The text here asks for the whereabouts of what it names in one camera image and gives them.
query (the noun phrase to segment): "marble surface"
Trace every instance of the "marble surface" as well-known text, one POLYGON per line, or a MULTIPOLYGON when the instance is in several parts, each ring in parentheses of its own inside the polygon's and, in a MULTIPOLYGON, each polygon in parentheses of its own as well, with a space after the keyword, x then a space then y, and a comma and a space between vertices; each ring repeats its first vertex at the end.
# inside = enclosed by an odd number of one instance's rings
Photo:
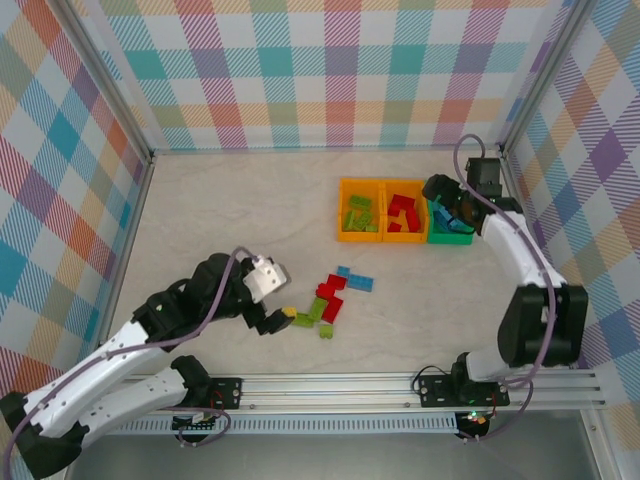
POLYGON ((299 327, 260 337, 242 319, 226 319, 172 357, 193 354, 221 374, 448 368, 459 353, 496 341, 515 289, 489 246, 477 237, 469 247, 336 241, 341 177, 435 173, 455 176, 450 152, 161 156, 111 333, 150 294, 190 276, 211 253, 244 245, 283 263, 292 277, 268 297, 270 309, 307 311, 318 283, 338 265, 374 277, 374 291, 342 292, 333 340, 299 327))

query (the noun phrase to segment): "red lego brick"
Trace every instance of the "red lego brick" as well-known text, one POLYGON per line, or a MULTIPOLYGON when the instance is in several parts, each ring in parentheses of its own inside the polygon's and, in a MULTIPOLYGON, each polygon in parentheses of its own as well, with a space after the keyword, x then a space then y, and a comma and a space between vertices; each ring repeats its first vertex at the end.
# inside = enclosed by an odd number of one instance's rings
POLYGON ((347 279, 339 275, 329 275, 327 285, 332 286, 336 290, 344 290, 344 287, 347 286, 347 279))
POLYGON ((418 218, 418 212, 416 212, 415 208, 408 208, 405 215, 407 217, 409 231, 413 233, 419 232, 422 224, 420 223, 420 218, 418 218))
POLYGON ((404 195, 394 194, 391 199, 391 205, 399 205, 401 209, 407 210, 414 208, 416 204, 415 198, 405 197, 404 195))
POLYGON ((397 217, 398 215, 400 215, 400 205, 397 203, 393 203, 391 202, 391 205, 389 205, 389 210, 387 210, 387 215, 389 215, 390 217, 397 217))
POLYGON ((333 325, 333 322, 336 321, 336 317, 338 316, 338 312, 342 308, 343 301, 338 297, 333 297, 329 300, 329 305, 324 309, 322 313, 322 319, 329 322, 333 325))
POLYGON ((327 301, 331 300, 335 294, 336 287, 327 285, 326 283, 321 283, 316 289, 316 297, 322 298, 327 301))

